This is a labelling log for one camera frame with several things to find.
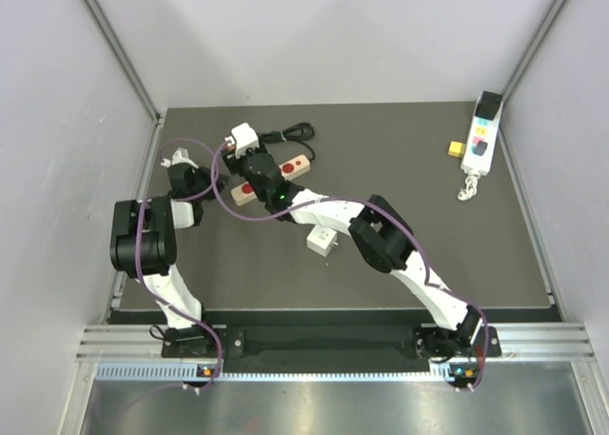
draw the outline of metal frame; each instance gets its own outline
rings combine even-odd
[[[535,35],[533,39],[529,42],[522,58],[516,65],[516,68],[510,75],[510,79],[507,82],[507,85],[503,89],[503,102],[507,103],[510,97],[514,94],[516,87],[520,83],[522,76],[526,73],[527,69],[530,67],[531,62],[533,61],[535,54],[538,52],[541,44],[545,40],[545,37],[550,32],[557,21],[557,18],[564,8],[565,4],[568,0],[553,0],[552,4],[548,12],[545,13],[545,16],[541,20],[540,25],[535,31]]]
[[[534,59],[535,54],[543,43],[543,40],[556,23],[558,16],[567,1],[568,0],[553,1],[503,90],[505,101],[508,101],[513,95],[516,87]],[[97,0],[82,0],[82,2],[87,8],[95,25],[108,43],[108,47],[113,53],[117,63],[133,86],[143,107],[155,121],[154,131],[150,137],[147,156],[142,166],[140,183],[137,189],[137,195],[142,196],[147,190],[147,184],[154,165],[154,155],[160,140],[163,117],[155,108],[145,86],[129,61],[125,50]],[[500,132],[500,143],[506,154],[508,167],[521,203],[523,215],[533,240],[538,261],[540,262],[544,282],[550,296],[555,297],[559,307],[561,307],[563,305],[561,303],[560,295],[557,293],[555,285],[553,285],[554,278],[552,270],[546,257],[539,230],[531,213],[509,143],[502,131]],[[112,285],[113,291],[108,299],[106,313],[100,322],[106,323],[108,313],[113,308],[118,307],[125,280],[126,277],[124,275],[117,274]],[[582,324],[529,323],[494,324],[494,326],[498,329],[504,357],[492,359],[493,361],[501,363],[539,361],[571,363],[580,390],[582,404],[595,433],[609,433],[609,397],[600,376],[599,366],[594,357],[594,351]],[[149,337],[147,328],[144,326],[88,326],[85,329],[83,340],[78,350],[71,383],[71,392],[66,403],[58,433],[80,433],[88,406],[88,398],[92,391],[93,381],[98,370],[111,370],[112,368],[116,370],[118,367],[122,370],[126,370],[125,373],[136,373],[133,370],[136,369],[134,368],[135,366],[138,366],[140,373],[142,373],[141,376],[144,376],[149,380],[154,379],[149,375],[151,370],[188,370],[192,366],[192,363],[187,360],[162,359],[160,351],[160,343]],[[198,360],[197,364],[213,365],[215,364],[215,360]],[[347,374],[344,376],[331,376],[329,378],[325,376],[304,376],[300,374],[284,374],[279,378],[270,375],[233,375],[235,376],[223,374],[221,375],[221,379],[225,381],[278,381],[278,379],[279,381],[315,381],[326,379],[329,379],[330,381],[437,381],[438,379],[444,379],[445,377],[442,374],[441,368],[438,370],[430,370],[430,373],[424,373],[418,376],[415,376],[416,373],[369,373],[358,376]],[[108,371],[105,374],[105,379],[112,378],[120,379],[121,377],[118,375],[113,376],[112,373]],[[163,373],[159,372],[158,378],[165,379],[166,377],[164,377]]]
[[[120,66],[129,83],[135,90],[135,93],[137,94],[138,98],[142,102],[142,106],[146,109],[147,113],[152,119],[158,121],[161,117],[161,113],[154,106],[154,102],[152,102],[152,99],[150,98],[146,87],[142,83],[142,80],[137,74],[137,71],[131,64],[131,61],[129,60],[127,53],[125,52],[125,49],[123,48],[121,42],[116,36],[112,25],[106,18],[106,15],[104,14],[104,11],[99,5],[99,2],[97,0],[81,1],[87,8],[88,13],[90,14],[91,18],[93,19],[93,22],[99,29],[102,37],[104,37],[104,40],[106,40],[106,43],[108,44],[110,51],[114,55],[117,64]]]
[[[494,324],[503,357],[489,362],[595,361],[585,327],[579,323]],[[79,363],[192,363],[163,359],[162,344],[150,337],[148,326],[87,326],[76,354]],[[215,359],[196,359],[215,365]]]

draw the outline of dark gray table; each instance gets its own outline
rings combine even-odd
[[[464,174],[446,151],[451,140],[466,138],[472,110],[472,103],[170,109],[161,139],[195,137],[217,148],[243,122],[264,132],[309,121],[318,158],[298,184],[362,199],[381,194],[414,228],[444,281],[482,306],[549,306],[501,148],[478,195],[457,200]],[[198,147],[188,149],[209,164]],[[269,150],[278,163],[305,152],[293,143]],[[167,191],[166,171],[157,166],[149,194]],[[225,198],[234,205],[228,190]],[[312,227],[247,223],[217,203],[204,205],[203,224],[178,231],[178,266],[207,308],[421,306],[398,280],[368,267],[345,236],[325,259],[306,247]],[[265,214],[255,202],[238,209]],[[155,307],[128,282],[121,309]]]

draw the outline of power strip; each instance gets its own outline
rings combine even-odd
[[[502,96],[494,92],[484,91],[476,102],[461,161],[461,168],[467,175],[465,189],[461,189],[457,196],[461,201],[476,195],[478,180],[491,169],[502,110]]]
[[[281,169],[282,175],[286,180],[293,180],[294,178],[298,178],[302,174],[311,170],[311,163],[305,155],[301,154],[294,159],[284,162],[279,166],[279,168]],[[249,185],[249,183],[243,183],[238,187],[233,188],[230,191],[230,195],[232,195],[232,199],[235,201],[235,204],[237,204],[238,207],[245,205],[247,202],[250,202],[256,198],[254,189]]]

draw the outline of white power adapter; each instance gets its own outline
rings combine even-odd
[[[327,257],[337,243],[338,232],[333,228],[315,226],[306,237],[306,246]]]
[[[465,154],[461,161],[461,168],[467,174],[467,178],[465,178],[465,189],[459,192],[459,200],[466,201],[476,195],[478,180],[481,176],[487,175],[491,169],[502,110],[502,97],[494,92],[484,91],[476,102],[465,144]]]

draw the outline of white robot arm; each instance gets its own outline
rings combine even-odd
[[[237,173],[251,184],[258,200],[271,213],[289,208],[289,213],[279,220],[296,224],[315,225],[334,229],[349,235],[365,261],[378,271],[389,273],[400,280],[423,303],[438,327],[445,330],[452,340],[464,347],[474,344],[481,328],[481,316],[476,309],[453,296],[446,284],[433,269],[429,276],[421,254],[395,225],[375,214],[371,207],[379,206],[394,219],[409,229],[405,221],[380,196],[372,196],[365,205],[344,200],[332,200],[309,189],[294,185],[281,174],[265,145],[258,140],[256,132],[248,125],[232,131],[227,139],[223,159],[231,173]],[[170,306],[194,319],[205,317],[201,303],[188,291],[184,279],[175,266],[177,249],[175,228],[197,226],[201,222],[202,200],[192,201],[210,186],[210,172],[199,167],[188,158],[187,151],[178,149],[172,159],[165,160],[172,192],[168,197],[158,197],[150,202],[150,217],[147,234],[155,240],[147,244],[144,237],[142,263],[144,285],[156,296],[168,302],[159,303],[167,316],[167,324],[175,329],[188,329],[192,322],[169,309]],[[226,177],[218,180],[222,188]],[[115,268],[135,277],[133,262],[133,217],[137,202],[119,202],[115,206],[110,257]]]

